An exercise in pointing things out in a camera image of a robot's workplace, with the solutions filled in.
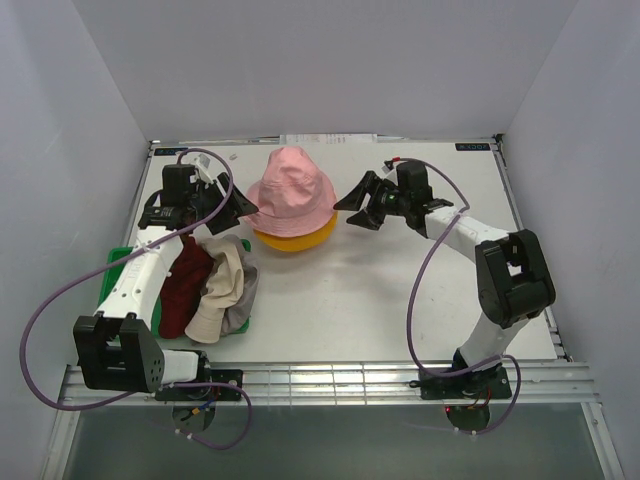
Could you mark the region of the dark red bucket hat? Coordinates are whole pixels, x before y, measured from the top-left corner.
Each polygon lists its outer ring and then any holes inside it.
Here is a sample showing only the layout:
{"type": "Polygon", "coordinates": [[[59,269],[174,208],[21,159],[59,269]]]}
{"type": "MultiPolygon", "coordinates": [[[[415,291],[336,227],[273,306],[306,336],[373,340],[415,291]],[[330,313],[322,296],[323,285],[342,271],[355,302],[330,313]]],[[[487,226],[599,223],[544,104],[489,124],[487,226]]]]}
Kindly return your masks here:
{"type": "Polygon", "coordinates": [[[174,261],[160,292],[161,319],[159,336],[175,339],[194,316],[201,289],[213,269],[214,261],[192,236],[183,239],[183,249],[174,261]]]}

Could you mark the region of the yellow bucket hat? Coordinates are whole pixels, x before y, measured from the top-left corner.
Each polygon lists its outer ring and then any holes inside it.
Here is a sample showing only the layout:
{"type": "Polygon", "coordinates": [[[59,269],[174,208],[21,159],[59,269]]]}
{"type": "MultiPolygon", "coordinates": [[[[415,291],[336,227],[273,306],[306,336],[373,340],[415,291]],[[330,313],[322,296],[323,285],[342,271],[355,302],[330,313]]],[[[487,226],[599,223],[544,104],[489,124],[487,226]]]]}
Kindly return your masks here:
{"type": "Polygon", "coordinates": [[[254,235],[265,245],[285,253],[297,253],[312,249],[325,243],[332,235],[338,220],[334,213],[330,220],[321,228],[309,234],[296,237],[278,237],[253,230],[254,235]]]}

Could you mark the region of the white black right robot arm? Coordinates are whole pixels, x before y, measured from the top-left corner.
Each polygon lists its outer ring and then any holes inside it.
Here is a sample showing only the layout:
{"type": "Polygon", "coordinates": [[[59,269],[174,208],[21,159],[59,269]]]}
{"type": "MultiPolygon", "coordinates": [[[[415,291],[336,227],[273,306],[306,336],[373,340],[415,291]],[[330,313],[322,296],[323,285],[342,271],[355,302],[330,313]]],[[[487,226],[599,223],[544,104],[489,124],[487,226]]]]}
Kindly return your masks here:
{"type": "Polygon", "coordinates": [[[334,208],[350,212],[347,222],[353,226],[377,231],[387,217],[401,217],[411,230],[433,239],[411,288],[408,325],[413,323],[421,280],[440,246],[473,262],[481,308],[473,331],[456,350],[449,369],[416,365],[427,378],[452,382],[458,394],[474,397],[487,386],[487,372],[501,365],[518,333],[556,300],[539,239],[528,229],[507,231],[470,217],[464,195],[460,206],[436,197],[429,175],[443,172],[426,161],[396,157],[384,167],[386,177],[367,171],[334,208]]]}

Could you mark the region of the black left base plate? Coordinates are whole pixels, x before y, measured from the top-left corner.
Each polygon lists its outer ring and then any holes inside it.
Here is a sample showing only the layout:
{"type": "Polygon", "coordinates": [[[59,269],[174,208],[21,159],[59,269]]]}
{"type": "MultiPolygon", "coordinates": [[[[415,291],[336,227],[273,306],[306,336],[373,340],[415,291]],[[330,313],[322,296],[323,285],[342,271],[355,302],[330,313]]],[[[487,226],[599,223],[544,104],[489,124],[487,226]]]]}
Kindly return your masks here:
{"type": "Polygon", "coordinates": [[[154,398],[164,402],[239,401],[242,395],[222,384],[243,386],[244,372],[240,369],[206,369],[201,378],[188,382],[186,387],[164,386],[154,398]]]}

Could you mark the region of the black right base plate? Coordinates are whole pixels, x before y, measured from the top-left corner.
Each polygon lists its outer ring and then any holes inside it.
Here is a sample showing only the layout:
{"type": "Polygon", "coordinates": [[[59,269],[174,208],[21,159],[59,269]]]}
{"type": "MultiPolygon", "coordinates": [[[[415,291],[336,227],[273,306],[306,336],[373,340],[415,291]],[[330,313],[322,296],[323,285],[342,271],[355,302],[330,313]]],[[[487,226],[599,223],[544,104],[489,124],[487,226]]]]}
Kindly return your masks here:
{"type": "Polygon", "coordinates": [[[409,387],[420,390],[423,400],[463,400],[480,397],[504,400],[512,397],[506,369],[502,365],[463,376],[439,378],[420,373],[409,387]]]}

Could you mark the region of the dark label sticker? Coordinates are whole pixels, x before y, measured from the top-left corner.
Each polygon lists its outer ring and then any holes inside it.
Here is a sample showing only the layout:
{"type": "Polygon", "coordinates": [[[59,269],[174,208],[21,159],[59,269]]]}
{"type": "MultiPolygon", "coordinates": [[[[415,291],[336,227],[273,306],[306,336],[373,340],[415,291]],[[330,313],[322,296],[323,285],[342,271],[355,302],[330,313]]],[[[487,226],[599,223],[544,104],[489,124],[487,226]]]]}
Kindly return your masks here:
{"type": "Polygon", "coordinates": [[[475,151],[490,151],[491,146],[485,142],[457,142],[454,144],[457,151],[475,152],[475,151]]]}

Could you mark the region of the left corner label sticker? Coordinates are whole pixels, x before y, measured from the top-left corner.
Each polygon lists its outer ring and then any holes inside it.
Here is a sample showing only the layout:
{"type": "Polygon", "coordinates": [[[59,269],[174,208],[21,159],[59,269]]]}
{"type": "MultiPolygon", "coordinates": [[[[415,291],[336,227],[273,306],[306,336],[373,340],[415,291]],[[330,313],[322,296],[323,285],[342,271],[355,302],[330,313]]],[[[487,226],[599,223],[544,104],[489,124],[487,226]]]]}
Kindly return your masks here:
{"type": "Polygon", "coordinates": [[[179,156],[182,152],[186,151],[187,147],[159,147],[155,148],[154,156],[179,156]]]}

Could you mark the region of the beige bucket hat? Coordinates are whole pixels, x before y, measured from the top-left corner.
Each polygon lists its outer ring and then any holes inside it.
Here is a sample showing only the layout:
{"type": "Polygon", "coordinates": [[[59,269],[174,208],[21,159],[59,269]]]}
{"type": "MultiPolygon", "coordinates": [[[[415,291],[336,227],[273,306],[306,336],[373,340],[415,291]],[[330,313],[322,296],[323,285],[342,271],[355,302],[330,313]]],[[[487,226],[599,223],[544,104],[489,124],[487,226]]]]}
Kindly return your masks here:
{"type": "Polygon", "coordinates": [[[235,235],[205,239],[199,246],[213,261],[195,314],[185,335],[196,343],[214,344],[233,331],[229,310],[244,293],[243,245],[235,235]]]}

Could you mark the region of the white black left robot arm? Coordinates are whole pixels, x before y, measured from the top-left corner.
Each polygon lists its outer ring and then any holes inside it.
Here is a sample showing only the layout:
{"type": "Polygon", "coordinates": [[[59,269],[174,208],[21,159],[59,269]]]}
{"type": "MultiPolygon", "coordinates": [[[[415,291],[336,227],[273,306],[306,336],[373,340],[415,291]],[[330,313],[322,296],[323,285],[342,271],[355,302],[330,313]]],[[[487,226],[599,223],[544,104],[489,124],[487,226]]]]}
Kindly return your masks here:
{"type": "Polygon", "coordinates": [[[91,316],[81,316],[73,337],[85,385],[94,390],[153,393],[177,383],[190,399],[205,397],[212,376],[199,353],[164,350],[151,332],[152,314],[182,237],[200,225],[224,232],[253,205],[232,183],[229,171],[212,177],[199,164],[171,164],[162,187],[146,200],[130,255],[106,299],[91,316]]]}

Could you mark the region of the pink bucket hat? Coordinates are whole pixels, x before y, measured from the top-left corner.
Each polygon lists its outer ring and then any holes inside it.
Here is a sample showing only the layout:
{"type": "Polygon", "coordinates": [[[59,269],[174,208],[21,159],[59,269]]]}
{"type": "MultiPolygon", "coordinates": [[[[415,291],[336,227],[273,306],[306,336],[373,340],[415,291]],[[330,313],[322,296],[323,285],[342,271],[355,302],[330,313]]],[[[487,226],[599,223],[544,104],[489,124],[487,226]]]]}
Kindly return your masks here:
{"type": "Polygon", "coordinates": [[[246,197],[258,211],[244,218],[254,230],[292,238],[311,234],[329,223],[337,202],[328,176],[299,146],[285,146],[269,155],[262,178],[246,197]]]}

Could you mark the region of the grey bucket hat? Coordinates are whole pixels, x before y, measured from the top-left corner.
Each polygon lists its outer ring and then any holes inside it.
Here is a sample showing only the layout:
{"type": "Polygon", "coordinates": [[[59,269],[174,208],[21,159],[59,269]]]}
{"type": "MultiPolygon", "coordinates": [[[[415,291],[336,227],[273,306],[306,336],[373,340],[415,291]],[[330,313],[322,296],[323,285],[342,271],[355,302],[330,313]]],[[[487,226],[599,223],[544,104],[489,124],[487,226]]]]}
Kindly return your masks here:
{"type": "Polygon", "coordinates": [[[244,333],[248,329],[260,280],[257,259],[245,248],[243,242],[239,245],[239,255],[244,274],[243,292],[240,299],[224,313],[221,328],[223,336],[244,333]]]}

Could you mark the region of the green plastic bin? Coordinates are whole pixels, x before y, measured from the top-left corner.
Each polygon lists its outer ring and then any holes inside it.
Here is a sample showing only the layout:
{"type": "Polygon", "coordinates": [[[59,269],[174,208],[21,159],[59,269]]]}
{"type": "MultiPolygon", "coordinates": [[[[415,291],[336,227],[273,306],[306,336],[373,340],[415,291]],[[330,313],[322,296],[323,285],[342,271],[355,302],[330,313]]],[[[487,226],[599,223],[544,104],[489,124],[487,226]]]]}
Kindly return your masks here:
{"type": "MultiPolygon", "coordinates": [[[[125,256],[129,255],[133,251],[131,246],[123,246],[112,249],[108,256],[107,261],[109,263],[113,263],[125,256]]],[[[102,284],[99,299],[97,305],[100,306],[106,298],[109,296],[111,290],[115,287],[122,271],[124,270],[124,264],[115,266],[105,271],[102,276],[102,284]]],[[[150,331],[154,337],[160,338],[159,327],[161,325],[161,317],[162,317],[162,304],[161,297],[158,296],[154,305],[154,310],[151,316],[151,328],[150,331]]],[[[239,326],[237,330],[234,331],[234,334],[244,334],[250,328],[250,316],[247,317],[245,322],[239,326]]]]}

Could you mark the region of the aluminium table frame rail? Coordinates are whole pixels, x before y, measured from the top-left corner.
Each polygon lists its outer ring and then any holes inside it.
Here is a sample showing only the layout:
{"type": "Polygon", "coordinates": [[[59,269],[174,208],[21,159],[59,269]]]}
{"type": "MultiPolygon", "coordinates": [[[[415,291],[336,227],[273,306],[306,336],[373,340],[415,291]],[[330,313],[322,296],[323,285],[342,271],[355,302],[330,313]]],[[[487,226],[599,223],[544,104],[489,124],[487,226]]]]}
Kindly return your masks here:
{"type": "MultiPolygon", "coordinates": [[[[520,404],[598,403],[590,368],[580,362],[520,362],[520,404]]],[[[411,363],[221,364],[243,372],[255,406],[377,406],[421,403],[411,363]]]]}

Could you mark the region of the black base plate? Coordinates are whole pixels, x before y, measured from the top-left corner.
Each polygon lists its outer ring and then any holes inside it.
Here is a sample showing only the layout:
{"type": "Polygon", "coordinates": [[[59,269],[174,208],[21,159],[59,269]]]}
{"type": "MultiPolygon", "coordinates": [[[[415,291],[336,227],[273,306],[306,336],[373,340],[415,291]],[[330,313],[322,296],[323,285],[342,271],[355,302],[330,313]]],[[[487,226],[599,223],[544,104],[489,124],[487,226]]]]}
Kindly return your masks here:
{"type": "Polygon", "coordinates": [[[206,369],[201,378],[188,382],[186,387],[164,386],[154,398],[164,402],[239,401],[242,395],[222,384],[243,386],[244,372],[240,369],[206,369]]]}
{"type": "Polygon", "coordinates": [[[506,369],[502,365],[463,376],[439,378],[420,373],[409,387],[420,390],[423,400],[463,400],[480,397],[504,400],[512,397],[506,369]]]}

